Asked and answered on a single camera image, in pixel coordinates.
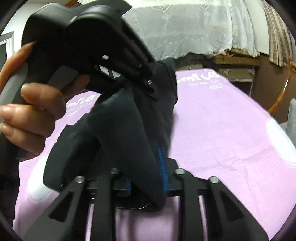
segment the fingernail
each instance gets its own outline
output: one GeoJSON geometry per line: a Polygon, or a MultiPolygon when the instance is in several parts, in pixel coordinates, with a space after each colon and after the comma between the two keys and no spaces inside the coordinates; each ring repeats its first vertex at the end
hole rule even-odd
{"type": "Polygon", "coordinates": [[[32,48],[36,43],[37,43],[37,41],[33,41],[33,42],[31,42],[31,43],[25,44],[24,46],[22,46],[22,47],[20,48],[20,50],[18,51],[18,53],[21,52],[21,51],[29,50],[29,49],[32,48]]]}
{"type": "Polygon", "coordinates": [[[0,107],[0,117],[4,120],[11,120],[13,118],[14,113],[15,113],[14,106],[4,105],[0,107]]]}
{"type": "Polygon", "coordinates": [[[0,132],[2,132],[4,135],[11,137],[13,135],[13,127],[5,124],[5,123],[1,123],[0,124],[0,132]]]}
{"type": "Polygon", "coordinates": [[[30,83],[26,83],[22,85],[22,88],[20,90],[21,97],[24,97],[30,90],[30,83]]]}

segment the silver bolt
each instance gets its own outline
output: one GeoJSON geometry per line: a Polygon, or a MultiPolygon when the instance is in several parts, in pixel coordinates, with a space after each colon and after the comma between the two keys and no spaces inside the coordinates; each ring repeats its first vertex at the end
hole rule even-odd
{"type": "Polygon", "coordinates": [[[118,174],[119,173],[119,169],[118,168],[112,168],[111,169],[111,174],[112,175],[116,175],[116,174],[118,174]]]}
{"type": "Polygon", "coordinates": [[[210,182],[211,183],[218,183],[218,182],[220,182],[220,180],[218,179],[218,177],[210,177],[210,182]]]}
{"type": "Polygon", "coordinates": [[[77,183],[83,183],[84,180],[85,180],[85,177],[84,176],[77,176],[76,179],[75,179],[75,181],[77,183]]]}
{"type": "Polygon", "coordinates": [[[182,169],[182,168],[177,168],[177,169],[175,170],[175,173],[178,174],[178,175],[182,175],[182,174],[185,173],[185,170],[182,169]]]}

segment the pink bedsheet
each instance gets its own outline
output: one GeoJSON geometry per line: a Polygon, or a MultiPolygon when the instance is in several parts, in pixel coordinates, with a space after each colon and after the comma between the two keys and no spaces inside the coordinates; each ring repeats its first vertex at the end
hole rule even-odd
{"type": "MultiPolygon", "coordinates": [[[[261,106],[213,70],[180,71],[177,77],[169,157],[197,177],[219,177],[271,239],[296,202],[295,147],[261,106]]],[[[42,183],[51,147],[64,126],[89,112],[98,96],[90,91],[70,100],[43,153],[20,164],[14,222],[20,237],[58,195],[42,183]]],[[[117,211],[117,240],[175,241],[177,217],[178,198],[170,198],[159,213],[117,211]]]]}

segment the white sheer fabric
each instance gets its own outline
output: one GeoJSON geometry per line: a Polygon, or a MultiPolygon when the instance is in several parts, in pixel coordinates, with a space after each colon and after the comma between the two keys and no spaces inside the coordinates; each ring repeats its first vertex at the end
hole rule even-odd
{"type": "MultiPolygon", "coordinates": [[[[92,0],[80,0],[82,4],[92,0]]],[[[189,52],[213,56],[232,47],[256,57],[244,0],[127,0],[123,17],[157,59],[189,52]]]]}

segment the checkered curtain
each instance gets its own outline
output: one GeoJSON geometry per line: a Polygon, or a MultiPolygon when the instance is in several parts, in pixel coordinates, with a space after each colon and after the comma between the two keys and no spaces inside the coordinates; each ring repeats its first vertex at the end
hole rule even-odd
{"type": "Polygon", "coordinates": [[[288,66],[292,59],[292,43],[290,31],[279,14],[265,0],[263,3],[268,33],[269,33],[269,59],[281,67],[288,66]]]}

